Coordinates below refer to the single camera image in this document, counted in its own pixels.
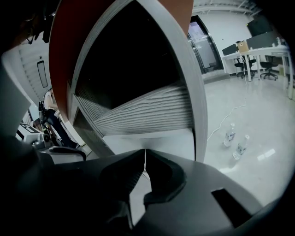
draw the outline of water bottle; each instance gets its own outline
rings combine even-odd
[[[236,160],[239,160],[240,157],[245,153],[248,146],[249,138],[249,135],[245,135],[244,140],[238,144],[236,151],[233,153],[233,156]]]
[[[235,129],[234,128],[235,128],[235,124],[234,123],[231,123],[230,124],[230,128],[227,130],[227,132],[225,134],[225,138],[224,138],[223,144],[226,147],[229,147],[231,145],[232,141],[235,138],[236,132],[235,132]]]

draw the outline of black office chair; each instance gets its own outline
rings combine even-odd
[[[237,60],[237,63],[235,63],[235,67],[239,67],[242,69],[242,71],[237,74],[237,77],[239,77],[239,75],[241,75],[241,78],[243,79],[245,77],[245,75],[248,74],[248,71],[247,71],[247,65],[245,62],[246,61],[245,56],[242,56],[242,57],[243,57],[243,61],[241,63],[240,63],[240,58],[235,58],[235,60]],[[253,66],[253,63],[255,63],[255,62],[256,62],[255,59],[249,60],[251,79],[254,77],[254,71],[251,68]]]
[[[273,57],[273,56],[265,56],[265,58],[266,58],[267,62],[261,61],[260,62],[260,65],[263,68],[265,68],[267,70],[267,72],[260,74],[260,78],[261,78],[262,75],[264,75],[263,79],[266,79],[266,76],[268,76],[268,78],[269,78],[269,76],[273,76],[275,78],[275,81],[276,81],[278,79],[278,76],[275,75],[275,74],[273,74],[273,73],[271,73],[271,71],[274,72],[274,70],[272,69],[272,67],[278,66],[277,63],[274,63],[273,62],[273,60],[274,60],[275,57]]]

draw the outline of power cord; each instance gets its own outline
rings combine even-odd
[[[240,53],[240,57],[241,57],[241,59],[246,63],[246,60],[242,57],[241,53]],[[245,64],[244,64],[244,76],[245,76],[245,83],[246,83],[246,87],[245,87],[245,98],[244,98],[244,100],[245,100],[245,104],[242,105],[242,106],[236,106],[236,107],[234,107],[234,108],[231,110],[231,112],[230,112],[226,117],[224,117],[224,119],[221,121],[219,127],[218,127],[217,129],[215,129],[215,130],[211,133],[211,135],[209,136],[209,138],[207,139],[207,141],[211,138],[211,136],[212,136],[217,130],[220,129],[222,123],[225,121],[226,118],[228,118],[228,117],[232,114],[232,112],[233,112],[235,109],[238,109],[238,108],[240,108],[240,107],[244,107],[244,106],[247,105],[246,98],[247,98],[247,88],[248,88],[248,83],[247,83],[247,80],[246,80]]]

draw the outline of person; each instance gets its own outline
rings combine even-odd
[[[54,115],[55,112],[58,110],[58,107],[56,105],[55,102],[55,98],[53,95],[53,90],[52,88],[50,88],[44,95],[44,108],[45,108],[45,112],[44,112],[44,116],[46,118],[46,121],[54,127],[54,129],[56,130],[56,132],[59,134],[59,136],[62,139],[62,142],[69,148],[76,148],[77,147],[77,143],[73,142],[68,134],[66,133],[66,131],[64,130],[64,128],[62,127],[62,125],[59,122],[59,119]]]

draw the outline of polished concrete floor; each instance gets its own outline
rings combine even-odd
[[[284,78],[258,80],[246,88],[237,77],[205,85],[208,107],[208,136],[219,127],[232,108],[244,104],[224,121],[207,142],[205,163],[242,185],[265,206],[285,190],[295,166],[295,101],[287,97]],[[223,140],[230,123],[236,136],[231,147]],[[240,140],[250,136],[239,161],[232,157]]]

